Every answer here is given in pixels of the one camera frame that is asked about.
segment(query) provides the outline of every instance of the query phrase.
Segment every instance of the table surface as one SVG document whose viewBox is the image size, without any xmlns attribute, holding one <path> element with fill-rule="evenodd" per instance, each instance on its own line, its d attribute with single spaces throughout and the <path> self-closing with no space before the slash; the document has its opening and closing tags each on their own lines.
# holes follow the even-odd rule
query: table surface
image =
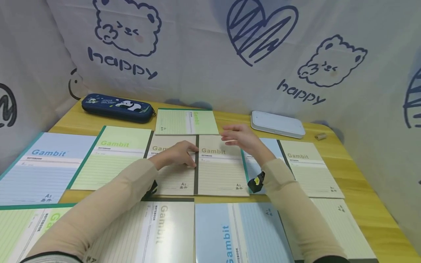
<svg viewBox="0 0 421 263">
<path fill-rule="evenodd" d="M 147 124 L 99 117 L 85 113 L 80 102 L 81 101 L 77 102 L 50 129 L 50 132 L 96 136 L 104 125 L 155 130 L 156 117 Z M 154 109 L 187 108 L 157 102 L 149 103 Z M 214 112 L 214 114 L 219 131 L 222 130 L 222 126 L 231 123 L 245 123 L 250 125 L 249 115 L 227 112 Z M 421 263 L 421 258 L 399 229 L 374 190 L 370 187 L 335 133 L 333 133 L 330 128 L 320 124 L 304 123 L 303 125 L 306 130 L 306 135 L 301 140 L 260 131 L 255 131 L 255 133 L 261 138 L 276 138 L 314 143 L 344 193 L 345 202 L 349 210 L 357 221 L 365 238 L 368 240 L 368 243 L 376 254 L 379 262 Z M 319 133 L 326 133 L 327 138 L 317 141 L 314 136 Z M 60 199 L 60 203 L 79 202 L 91 192 L 92 191 L 66 190 L 63 197 Z M 260 195 L 252 195 L 251 197 L 195 196 L 195 202 L 269 202 L 269 199 L 266 196 Z"/>
</svg>

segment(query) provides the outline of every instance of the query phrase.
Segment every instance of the black cuff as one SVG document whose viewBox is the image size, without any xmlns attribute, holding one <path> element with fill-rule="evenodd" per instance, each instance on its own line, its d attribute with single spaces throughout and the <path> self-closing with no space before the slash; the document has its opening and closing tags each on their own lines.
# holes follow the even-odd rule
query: black cuff
<svg viewBox="0 0 421 263">
<path fill-rule="evenodd" d="M 349 261 L 339 256 L 325 256 L 317 259 L 314 263 L 349 263 Z"/>
<path fill-rule="evenodd" d="M 29 260 L 31 260 L 31 259 L 34 259 L 34 258 L 39 258 L 39 257 L 42 257 L 42 256 L 48 256 L 48 255 L 61 255 L 61 256 L 67 256 L 67 257 L 70 257 L 70 258 L 73 258 L 73 259 L 76 259 L 78 262 L 80 262 L 80 263 L 83 263 L 77 256 L 75 256 L 75 255 L 71 255 L 71 254 L 68 254 L 68 253 L 64 253 L 64 252 L 60 252 L 60 251 L 50 251 L 50 252 L 42 252 L 42 253 L 39 253 L 39 254 L 36 254 L 36 255 L 33 255 L 33 256 L 30 256 L 30 257 L 27 257 L 27 258 L 25 258 L 24 260 L 22 260 L 20 263 L 24 263 L 24 262 L 27 262 L 27 261 L 29 261 Z"/>
</svg>

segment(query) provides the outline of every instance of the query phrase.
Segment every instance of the green notebook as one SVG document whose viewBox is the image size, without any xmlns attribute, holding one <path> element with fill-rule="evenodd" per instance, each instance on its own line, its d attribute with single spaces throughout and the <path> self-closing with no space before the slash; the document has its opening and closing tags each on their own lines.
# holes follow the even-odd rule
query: green notebook
<svg viewBox="0 0 421 263">
<path fill-rule="evenodd" d="M 158 109 L 155 135 L 218 135 L 213 111 Z"/>
<path fill-rule="evenodd" d="M 144 158 L 151 130 L 104 126 L 67 189 L 97 190 Z"/>
<path fill-rule="evenodd" d="M 18 205 L 0 210 L 0 262 L 20 262 L 75 204 Z"/>
</svg>

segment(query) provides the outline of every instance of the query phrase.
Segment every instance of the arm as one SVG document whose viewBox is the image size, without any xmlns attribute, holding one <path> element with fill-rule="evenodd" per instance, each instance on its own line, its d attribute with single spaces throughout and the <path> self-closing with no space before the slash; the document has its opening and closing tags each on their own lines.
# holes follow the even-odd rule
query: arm
<svg viewBox="0 0 421 263">
<path fill-rule="evenodd" d="M 158 175 L 158 170 L 173 163 L 195 167 L 187 151 L 198 150 L 195 145 L 183 141 L 149 159 L 133 162 L 111 182 L 64 214 L 40 237 L 27 257 L 44 252 L 62 252 L 82 259 L 104 229 L 140 201 Z"/>
<path fill-rule="evenodd" d="M 292 226 L 304 261 L 322 263 L 324 257 L 338 256 L 340 259 L 334 262 L 348 262 L 320 211 L 295 181 L 287 165 L 276 159 L 248 126 L 228 125 L 223 128 L 222 140 L 251 154 L 265 172 L 266 195 L 282 220 L 288 220 Z"/>
</svg>

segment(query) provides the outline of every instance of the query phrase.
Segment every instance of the person's left hand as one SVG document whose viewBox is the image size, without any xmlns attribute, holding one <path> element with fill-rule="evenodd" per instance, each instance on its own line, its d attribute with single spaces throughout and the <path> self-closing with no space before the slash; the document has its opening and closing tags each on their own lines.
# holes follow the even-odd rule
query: person's left hand
<svg viewBox="0 0 421 263">
<path fill-rule="evenodd" d="M 190 156 L 189 151 L 199 151 L 199 148 L 188 141 L 180 141 L 174 146 L 152 156 L 149 158 L 149 161 L 155 165 L 157 170 L 172 164 L 186 164 L 190 167 L 196 167 L 196 163 Z"/>
</svg>

